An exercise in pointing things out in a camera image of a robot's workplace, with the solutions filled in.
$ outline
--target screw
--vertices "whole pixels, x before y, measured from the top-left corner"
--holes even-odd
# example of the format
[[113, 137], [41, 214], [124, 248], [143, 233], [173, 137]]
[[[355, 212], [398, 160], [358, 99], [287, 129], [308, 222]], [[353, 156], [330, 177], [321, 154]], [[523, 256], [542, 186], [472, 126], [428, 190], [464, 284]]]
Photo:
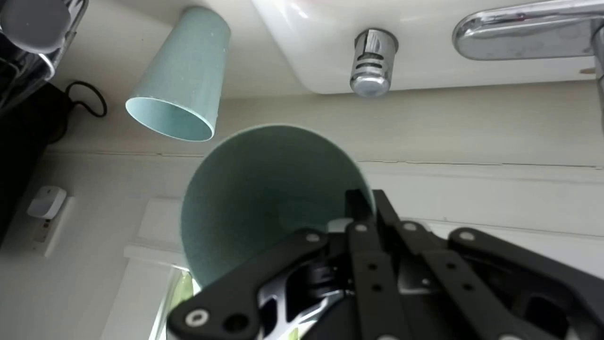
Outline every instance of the screw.
[[498, 340], [523, 340], [523, 339], [519, 339], [515, 335], [502, 335]]
[[402, 229], [413, 233], [413, 231], [417, 231], [417, 226], [413, 226], [413, 224], [404, 224]]
[[460, 239], [460, 241], [466, 241], [466, 243], [474, 243], [474, 241], [475, 241], [475, 237], [474, 237], [472, 233], [460, 233], [459, 239]]
[[321, 237], [319, 235], [306, 235], [306, 241], [311, 245], [317, 245], [321, 241]]
[[192, 311], [190, 314], [187, 314], [185, 324], [189, 328], [202, 328], [207, 324], [207, 320], [209, 320], [209, 314], [206, 311]]

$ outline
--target faucet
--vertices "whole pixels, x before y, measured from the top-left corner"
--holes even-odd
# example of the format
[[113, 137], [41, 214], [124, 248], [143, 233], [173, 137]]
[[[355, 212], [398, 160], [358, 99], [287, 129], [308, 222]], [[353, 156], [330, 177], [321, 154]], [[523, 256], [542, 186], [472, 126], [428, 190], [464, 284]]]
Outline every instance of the faucet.
[[472, 61], [593, 56], [604, 109], [602, 27], [604, 0], [547, 0], [472, 14], [455, 27], [453, 44]]

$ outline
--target chrome faucet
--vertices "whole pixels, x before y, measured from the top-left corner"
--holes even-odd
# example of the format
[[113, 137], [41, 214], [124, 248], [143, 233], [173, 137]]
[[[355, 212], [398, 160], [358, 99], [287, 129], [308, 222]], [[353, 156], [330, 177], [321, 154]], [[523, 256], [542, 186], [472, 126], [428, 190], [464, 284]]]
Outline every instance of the chrome faucet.
[[462, 58], [474, 61], [594, 56], [604, 109], [602, 27], [604, 0], [547, 0], [477, 12], [457, 25], [453, 44]]

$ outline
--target light green cup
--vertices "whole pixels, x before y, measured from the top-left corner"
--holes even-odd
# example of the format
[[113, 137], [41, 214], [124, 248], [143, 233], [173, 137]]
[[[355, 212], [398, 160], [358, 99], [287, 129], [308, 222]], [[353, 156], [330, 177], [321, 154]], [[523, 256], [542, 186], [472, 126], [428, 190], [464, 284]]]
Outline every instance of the light green cup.
[[230, 41], [211, 10], [187, 8], [147, 75], [126, 101], [143, 127], [175, 141], [209, 141], [215, 133]]
[[296, 229], [326, 231], [345, 192], [372, 192], [328, 141], [296, 127], [241, 133], [200, 165], [181, 212], [181, 239], [200, 286], [224, 277]]

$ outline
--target black cable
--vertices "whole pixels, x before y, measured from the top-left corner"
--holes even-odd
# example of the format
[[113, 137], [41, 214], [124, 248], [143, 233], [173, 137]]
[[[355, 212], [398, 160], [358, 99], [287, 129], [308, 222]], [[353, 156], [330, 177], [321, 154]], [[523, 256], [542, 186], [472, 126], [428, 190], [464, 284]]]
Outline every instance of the black cable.
[[[85, 90], [92, 92], [92, 93], [98, 97], [98, 103], [100, 103], [102, 110], [100, 110], [100, 112], [94, 112], [89, 105], [85, 105], [85, 103], [81, 103], [81, 101], [73, 101], [73, 99], [72, 99], [72, 90], [73, 90], [73, 88], [85, 88]], [[81, 107], [81, 109], [85, 109], [92, 118], [102, 120], [102, 118], [106, 118], [107, 112], [109, 112], [106, 99], [100, 95], [100, 92], [98, 92], [94, 86], [90, 86], [90, 84], [87, 84], [87, 82], [72, 82], [64, 93], [66, 93], [66, 97], [73, 103], [73, 109], [75, 109], [75, 107]]]

